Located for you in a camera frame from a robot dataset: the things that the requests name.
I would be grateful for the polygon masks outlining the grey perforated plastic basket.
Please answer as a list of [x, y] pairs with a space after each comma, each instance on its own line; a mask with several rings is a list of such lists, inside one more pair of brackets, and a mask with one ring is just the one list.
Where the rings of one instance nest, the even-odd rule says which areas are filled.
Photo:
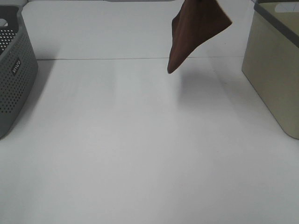
[[38, 63], [18, 5], [2, 5], [0, 17], [0, 136], [8, 134], [32, 90]]

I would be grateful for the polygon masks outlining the beige plastic storage basket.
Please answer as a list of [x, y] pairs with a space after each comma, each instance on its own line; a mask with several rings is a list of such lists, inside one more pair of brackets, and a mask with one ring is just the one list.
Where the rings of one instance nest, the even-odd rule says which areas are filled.
[[282, 130], [299, 137], [297, 0], [257, 0], [242, 71]]

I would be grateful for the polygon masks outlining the brown towel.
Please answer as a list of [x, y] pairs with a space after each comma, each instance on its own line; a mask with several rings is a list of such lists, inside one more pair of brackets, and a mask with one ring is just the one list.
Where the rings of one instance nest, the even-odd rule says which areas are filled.
[[198, 46], [231, 24], [218, 1], [185, 0], [171, 22], [172, 46], [167, 72], [173, 73]]

